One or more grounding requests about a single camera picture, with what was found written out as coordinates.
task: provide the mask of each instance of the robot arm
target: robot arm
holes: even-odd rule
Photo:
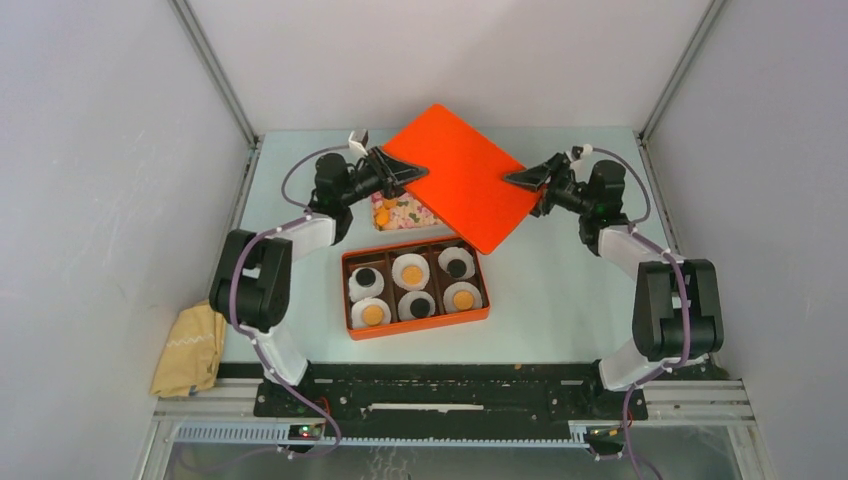
[[[367,134],[361,139],[352,136],[350,142],[354,151],[364,152]],[[280,324],[289,303],[292,263],[340,242],[353,220],[353,203],[378,191],[385,198],[394,198],[404,185],[426,174],[426,169],[395,160],[379,148],[372,148],[356,165],[330,153],[316,162],[315,190],[303,217],[266,232],[258,241],[254,241],[256,233],[245,230],[227,235],[209,294],[210,305],[250,338],[269,380],[297,385],[308,366],[288,328]],[[254,245],[238,269],[239,257],[252,241]],[[243,272],[257,268],[256,278]],[[233,284],[237,285],[238,324],[230,318]]]
[[[672,255],[642,237],[621,212],[626,170],[611,160],[596,163],[588,182],[575,179],[573,162],[583,147],[558,153],[547,162],[506,176],[505,181],[531,191],[543,191],[532,215],[554,206],[578,214],[580,239],[636,282],[633,337],[615,354],[600,361],[601,384],[610,391],[626,390],[662,365],[677,363],[685,350],[683,308],[688,309],[689,355],[686,360],[716,352],[724,341],[715,267],[707,260]],[[676,281],[674,261],[684,277]],[[688,304],[680,304],[680,288]]]

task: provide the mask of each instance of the wire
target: wire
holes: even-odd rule
[[[634,454],[634,455],[631,456],[631,455],[624,454],[624,453],[621,454],[621,456],[619,456],[618,454],[600,455],[592,447],[589,447],[589,454],[592,455],[595,458],[596,461],[621,460],[621,459],[624,459],[624,458],[635,458],[636,462],[641,463],[642,465],[648,467],[654,473],[654,475],[657,477],[657,480],[663,480],[663,476],[660,473],[659,469],[653,463],[651,463],[647,458],[645,458],[641,455],[635,455]]]
[[[339,151],[339,150],[347,150],[347,148],[348,148],[347,145],[336,145],[334,147],[322,148],[321,150],[314,151],[314,152],[310,153],[309,155],[303,157],[302,159],[298,160],[298,162],[295,163],[294,166],[291,169],[289,169],[288,172],[286,172],[286,176],[283,178],[283,183],[282,183],[282,185],[280,185],[280,193],[283,194],[283,200],[287,201],[288,203],[290,203],[292,205],[295,205],[297,207],[302,208],[305,212],[308,213],[310,211],[310,209],[309,209],[309,206],[307,204],[298,202],[297,200],[289,197],[288,194],[286,193],[286,185],[289,183],[289,178],[291,178],[292,174],[294,174],[294,172],[298,168],[300,168],[301,165],[308,162],[311,158],[316,157],[318,155],[322,155],[324,153],[336,152],[336,151]]]
[[[309,208],[309,205],[307,205],[305,203],[298,202],[297,200],[294,200],[293,198],[289,197],[288,194],[286,193],[286,185],[288,185],[289,179],[294,174],[294,172],[297,171],[298,168],[300,168],[301,165],[308,162],[310,159],[312,159],[312,158],[314,158],[318,155],[325,154],[325,153],[335,152],[335,151],[339,151],[339,150],[346,150],[347,148],[348,148],[347,145],[336,145],[336,146],[333,146],[333,147],[326,147],[326,148],[322,148],[320,150],[316,150],[316,151],[310,153],[309,155],[303,157],[302,159],[298,160],[297,163],[295,163],[292,166],[292,168],[290,168],[289,171],[286,172],[286,176],[283,178],[283,183],[280,185],[280,193],[282,193],[283,199],[286,202],[288,202],[292,205],[303,208],[304,213],[306,213],[307,215],[311,214],[312,210]],[[262,352],[262,349],[259,348],[259,344],[258,344],[258,341],[256,340],[256,336],[252,332],[250,332],[249,330],[242,328],[242,326],[238,323],[238,319],[236,318],[236,307],[235,307],[235,305],[236,305],[236,293],[238,292],[238,282],[239,282],[239,279],[241,278],[241,271],[244,268],[244,263],[247,260],[247,256],[250,254],[250,251],[253,249],[253,247],[256,246],[257,243],[259,243],[263,239],[265,239],[265,238],[267,238],[271,235],[275,235],[275,234],[277,234],[277,233],[279,233],[283,230],[287,230],[288,228],[299,225],[299,224],[303,223],[304,220],[305,220],[304,218],[299,218],[297,220],[294,220],[294,221],[289,222],[289,223],[284,224],[284,225],[280,225],[279,227],[273,228],[271,230],[266,230],[264,232],[257,233],[249,242],[247,242],[247,245],[245,245],[244,249],[241,251],[241,254],[239,255],[238,261],[236,262],[236,267],[235,267],[234,272],[233,272],[233,281],[232,281],[232,285],[230,286],[230,294],[229,294],[229,314],[230,314],[229,322],[230,322],[230,325],[232,325],[233,329],[236,332],[238,332],[238,333],[240,333],[240,334],[242,334],[242,335],[244,335],[244,336],[246,336],[247,338],[250,339],[250,343],[253,345],[253,350],[256,352],[256,355],[259,357],[259,362],[262,364],[262,367],[265,369],[265,371],[271,373],[271,376],[274,377],[274,380],[277,383],[279,383],[280,385],[282,385],[283,388],[285,388],[292,396],[294,396],[295,398],[300,400],[304,405],[306,405],[310,409],[314,410],[315,412],[317,412],[318,414],[320,414],[322,417],[324,417],[327,420],[327,422],[333,427],[333,430],[335,432],[335,441],[333,442],[333,445],[329,449],[321,451],[321,452],[312,452],[312,453],[309,453],[309,452],[307,452],[307,453],[292,452],[292,451],[289,451],[287,449],[284,449],[283,447],[260,447],[260,448],[257,448],[255,450],[251,450],[251,451],[249,451],[249,452],[247,452],[247,453],[245,453],[245,454],[243,454],[239,457],[236,457],[232,460],[229,460],[229,461],[224,462],[222,464],[216,465],[214,467],[209,467],[209,468],[206,468],[206,469],[199,469],[197,467],[192,467],[192,466],[186,464],[185,461],[183,460],[182,456],[181,456],[182,450],[180,450],[179,452],[177,452],[177,455],[178,455],[177,460],[180,463],[180,465],[182,465],[184,468],[186,468],[189,471],[192,471],[192,472],[195,472],[195,473],[201,473],[201,474],[202,473],[212,473],[212,472],[216,472],[216,471],[219,471],[219,470],[223,470],[223,469],[230,467],[232,465],[235,465],[236,463],[244,460],[245,458],[252,457],[254,455],[259,455],[261,453],[271,452],[271,451],[274,451],[274,452],[286,451],[288,453],[288,455],[292,458],[293,457],[318,457],[318,456],[326,455],[326,454],[332,452],[333,450],[338,448],[339,444],[341,443],[341,439],[342,439],[341,429],[339,428],[338,423],[336,423],[335,419],[333,419],[333,417],[330,414],[330,402],[328,402],[326,398],[322,397],[324,405],[326,406],[326,411],[325,411],[324,409],[322,409],[321,407],[319,407],[318,405],[316,405],[315,403],[311,402],[309,399],[307,399],[306,397],[301,395],[297,390],[294,389],[294,387],[292,387],[288,382],[286,382],[285,379],[276,371],[276,369],[271,367],[270,360]]]
[[[628,233],[630,233],[630,235],[636,241],[638,241],[642,245],[648,247],[650,250],[653,250],[655,253],[657,253],[663,259],[665,259],[669,263],[669,265],[671,265],[671,269],[674,271],[674,280],[677,283],[677,291],[678,291],[678,294],[680,295],[680,310],[681,310],[681,313],[682,313],[682,322],[683,322],[683,351],[680,354],[680,359],[675,363],[669,363],[669,364],[661,365],[659,368],[657,368],[653,372],[647,374],[643,378],[637,380],[632,385],[630,385],[630,388],[627,389],[627,393],[624,395],[624,404],[623,404],[623,407],[622,407],[622,415],[621,415],[621,417],[622,417],[621,425],[622,425],[622,429],[624,430],[624,448],[627,451],[627,454],[625,456],[630,459],[630,463],[633,466],[633,471],[636,472],[636,476],[639,478],[639,480],[644,480],[644,478],[642,477],[642,472],[641,472],[639,465],[638,465],[638,462],[641,462],[641,463],[645,464],[646,466],[648,466],[648,468],[650,468],[651,471],[654,472],[654,474],[657,476],[657,478],[662,479],[662,476],[659,474],[659,471],[656,469],[656,467],[654,467],[653,464],[651,464],[647,459],[638,457],[633,453],[633,442],[630,440],[630,427],[633,424],[633,421],[632,421],[633,417],[632,417],[632,414],[630,413],[629,406],[630,406],[630,398],[633,396],[633,392],[637,388],[639,388],[642,385],[650,382],[651,380],[654,380],[655,378],[659,377],[660,375],[662,375],[662,373],[666,369],[680,368],[680,367],[686,365],[686,362],[689,361],[689,354],[691,353],[692,333],[691,333],[691,323],[690,323],[690,317],[689,317],[689,314],[690,314],[690,312],[689,312],[689,297],[688,297],[688,293],[686,292],[686,281],[683,277],[683,271],[680,270],[680,266],[677,264],[677,259],[674,258],[674,256],[671,255],[671,252],[667,249],[660,247],[659,245],[657,245],[656,243],[654,243],[653,241],[651,241],[650,239],[648,239],[644,235],[640,234],[636,229],[637,224],[644,222],[645,220],[647,220],[651,216],[651,197],[650,197],[650,194],[648,193],[648,188],[645,186],[645,183],[642,181],[642,178],[639,177],[639,175],[636,173],[636,170],[633,168],[633,166],[631,166],[630,163],[627,162],[627,160],[622,158],[621,155],[618,155],[617,153],[612,152],[610,150],[607,150],[607,149],[604,149],[604,148],[597,148],[597,147],[594,147],[594,146],[592,147],[592,150],[595,151],[595,152],[602,153],[604,155],[607,155],[607,156],[614,158],[616,161],[621,163],[624,166],[624,168],[627,169],[627,171],[629,171],[630,174],[633,175],[633,177],[636,179],[636,183],[639,184],[639,189],[642,190],[642,196],[645,199],[645,214],[642,215],[641,217],[631,221],[627,225],[627,231],[628,231]],[[616,459],[619,458],[617,455],[612,455],[612,457],[614,457]],[[600,459],[601,460],[609,460],[609,458],[600,458]]]
[[[335,441],[333,442],[333,445],[329,449],[323,450],[323,451],[320,451],[320,452],[307,452],[307,453],[297,453],[297,452],[292,452],[292,451],[288,452],[289,456],[291,456],[291,457],[320,457],[322,455],[326,455],[326,454],[332,452],[333,450],[338,448],[339,445],[341,444],[342,433],[341,433],[341,429],[339,428],[339,424],[336,423],[336,420],[333,419],[333,417],[329,413],[325,412],[321,407],[319,407],[318,405],[316,405],[315,403],[310,401],[308,398],[301,395],[300,392],[298,392],[294,387],[292,387],[282,377],[282,375],[280,375],[280,373],[271,365],[271,361],[265,356],[265,353],[262,352],[262,349],[259,347],[259,342],[256,339],[256,335],[254,335],[253,332],[242,328],[242,326],[238,323],[238,319],[236,318],[236,293],[238,292],[238,282],[239,282],[239,278],[241,277],[241,271],[244,268],[244,263],[247,260],[247,256],[250,254],[250,251],[253,249],[253,247],[256,246],[257,243],[259,243],[263,239],[270,237],[272,235],[276,235],[277,233],[283,232],[285,230],[288,230],[290,228],[293,228],[293,227],[300,225],[302,223],[305,223],[305,222],[306,222],[306,217],[298,218],[297,220],[294,220],[294,221],[291,221],[289,223],[280,225],[279,227],[272,228],[270,230],[266,230],[266,231],[261,232],[261,233],[257,233],[253,238],[250,239],[249,242],[247,242],[247,245],[244,246],[244,249],[241,251],[239,258],[236,261],[236,266],[235,266],[234,271],[233,271],[233,280],[232,280],[232,284],[230,285],[230,292],[229,292],[229,299],[228,299],[228,301],[229,301],[229,314],[230,314],[229,322],[230,322],[230,325],[232,325],[233,329],[235,329],[235,331],[237,331],[238,333],[240,333],[242,335],[246,335],[250,339],[250,343],[253,345],[253,350],[256,351],[256,355],[259,357],[259,363],[262,364],[262,367],[265,369],[266,372],[270,373],[271,376],[274,377],[274,381],[276,381],[278,384],[282,385],[283,388],[285,388],[286,391],[288,391],[294,398],[298,399],[304,405],[306,405],[307,407],[311,408],[316,413],[318,413],[319,415],[324,417],[327,420],[327,422],[333,427],[333,430],[334,430],[336,436],[335,436]]]

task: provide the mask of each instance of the metal frame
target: metal frame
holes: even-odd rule
[[[285,440],[290,425],[321,423],[321,418],[258,418],[253,416],[259,379],[222,380],[215,388],[191,398],[161,399],[148,432],[146,461],[140,480],[161,479],[175,443],[287,445],[330,444]],[[734,442],[743,480],[770,480],[763,472],[756,422],[745,388],[740,381],[654,381],[644,387],[648,419],[636,427],[724,426]],[[587,448],[584,435],[592,428],[618,425],[617,421],[572,421],[572,439],[560,441],[442,441],[438,439],[354,439],[346,446],[445,446],[502,448]]]
[[[198,57],[210,74],[216,89],[221,94],[238,128],[251,147],[245,175],[232,211],[233,225],[237,225],[243,214],[245,202],[259,158],[261,144],[247,115],[227,79],[223,67],[216,57],[200,26],[189,0],[169,0],[178,20],[198,53]],[[636,134],[639,152],[654,202],[661,215],[663,229],[669,245],[680,250],[677,230],[665,206],[661,184],[651,162],[649,140],[663,117],[666,108],[680,87],[704,40],[715,26],[727,0],[713,0],[690,39],[668,83],[663,89],[656,106],[642,131]],[[134,476],[137,480],[159,480],[164,477],[174,443],[185,441],[214,441],[216,443],[278,443],[281,431],[290,424],[303,424],[323,419],[304,418],[257,418],[253,416],[256,388],[260,380],[223,380],[207,392],[188,399],[162,399],[157,404],[150,428],[144,442]],[[648,420],[637,422],[638,426],[724,426],[728,430],[743,480],[772,480],[768,456],[756,427],[748,396],[740,381],[654,381],[644,387],[648,409]],[[615,426],[616,421],[572,421],[574,432],[571,441],[556,442],[458,442],[428,440],[405,441],[403,439],[345,439],[345,445],[405,445],[424,446],[493,446],[528,448],[585,448],[583,434],[590,428]]]
[[[253,130],[250,120],[247,119],[244,107],[242,107],[232,84],[230,84],[230,81],[227,79],[227,75],[224,73],[224,68],[221,66],[221,62],[215,55],[215,51],[212,50],[212,45],[210,45],[209,39],[206,38],[206,34],[200,26],[197,14],[194,13],[194,9],[191,8],[188,0],[168,1],[174,8],[174,13],[177,15],[177,19],[185,29],[189,41],[194,47],[194,50],[197,52],[200,63],[202,63],[204,68],[206,68],[206,71],[212,79],[212,83],[215,84],[215,89],[217,89],[218,93],[221,94],[224,103],[233,115],[233,119],[236,121],[239,130],[241,130],[241,133],[245,140],[247,140],[248,145],[250,145],[251,148],[255,147],[259,142],[256,131]]]
[[[677,89],[680,87],[680,84],[689,72],[689,67],[692,66],[692,62],[695,60],[698,52],[701,51],[701,46],[704,44],[704,40],[706,40],[713,27],[715,27],[716,21],[727,3],[728,0],[712,0],[710,2],[707,10],[704,12],[704,15],[701,17],[701,21],[695,28],[692,38],[689,39],[689,43],[683,50],[683,55],[681,55],[680,60],[671,72],[671,77],[669,77],[668,83],[666,83],[665,88],[663,88],[660,98],[657,100],[657,104],[654,106],[651,114],[648,115],[648,120],[645,122],[645,126],[641,131],[641,137],[643,139],[650,139],[654,134],[663,114],[665,114],[665,110],[668,107],[669,102],[671,102],[671,99],[674,98],[674,94],[677,92]]]

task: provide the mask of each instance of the fried egg toy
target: fried egg toy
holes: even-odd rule
[[[379,298],[360,300],[350,310],[350,324],[354,329],[387,325],[391,320],[389,305]]]
[[[474,276],[474,257],[464,248],[448,247],[439,254],[438,261],[439,268],[454,280],[467,280]]]
[[[468,282],[456,282],[445,289],[445,311],[448,313],[464,312],[483,308],[483,297],[480,290]]]
[[[392,263],[392,280],[404,290],[421,290],[430,281],[430,266],[417,253],[401,255]]]
[[[360,267],[353,271],[347,281],[350,301],[358,302],[363,298],[376,297],[383,293],[385,281],[383,275],[371,267]]]
[[[401,321],[432,317],[436,313],[436,301],[424,290],[408,292],[398,302],[398,318]]]

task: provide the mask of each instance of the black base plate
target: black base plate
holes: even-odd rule
[[[621,415],[624,393],[603,392],[598,398],[586,387],[593,375],[597,370],[590,364],[310,364],[298,390],[319,405],[326,400],[348,438],[570,439],[569,420],[617,420]],[[257,399],[257,417],[315,417],[267,380]],[[632,397],[636,420],[647,418],[643,399],[641,391]],[[407,409],[372,409],[375,403],[406,404]],[[482,409],[440,412],[412,406],[421,404]],[[327,427],[325,435],[333,435]]]

